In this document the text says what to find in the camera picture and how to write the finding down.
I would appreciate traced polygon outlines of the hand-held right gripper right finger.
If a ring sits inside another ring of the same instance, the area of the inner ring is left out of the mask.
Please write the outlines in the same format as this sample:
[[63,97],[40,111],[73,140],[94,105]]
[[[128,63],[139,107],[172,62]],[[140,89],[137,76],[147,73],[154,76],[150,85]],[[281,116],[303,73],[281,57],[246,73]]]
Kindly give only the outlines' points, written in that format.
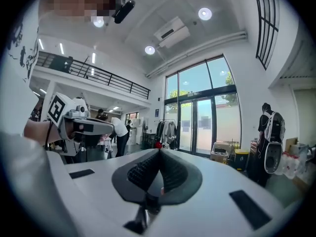
[[159,170],[163,179],[163,194],[185,193],[188,171],[183,160],[169,151],[160,150]]

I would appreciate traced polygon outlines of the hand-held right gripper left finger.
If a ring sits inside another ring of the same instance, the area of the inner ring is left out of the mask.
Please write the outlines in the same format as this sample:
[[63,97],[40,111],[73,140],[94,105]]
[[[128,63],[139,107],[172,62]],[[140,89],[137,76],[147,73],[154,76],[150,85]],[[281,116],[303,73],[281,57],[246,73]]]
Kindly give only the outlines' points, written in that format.
[[140,150],[131,155],[134,158],[128,180],[147,193],[161,193],[160,150]]

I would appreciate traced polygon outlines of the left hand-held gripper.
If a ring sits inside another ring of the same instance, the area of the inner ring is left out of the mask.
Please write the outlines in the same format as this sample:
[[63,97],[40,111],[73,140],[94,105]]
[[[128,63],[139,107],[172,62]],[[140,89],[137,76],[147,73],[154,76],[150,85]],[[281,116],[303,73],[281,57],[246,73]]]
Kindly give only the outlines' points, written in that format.
[[92,118],[83,98],[69,98],[56,92],[50,102],[47,117],[57,127],[63,141],[57,153],[74,157],[83,149],[93,147],[101,138],[110,135],[114,126],[107,121]]

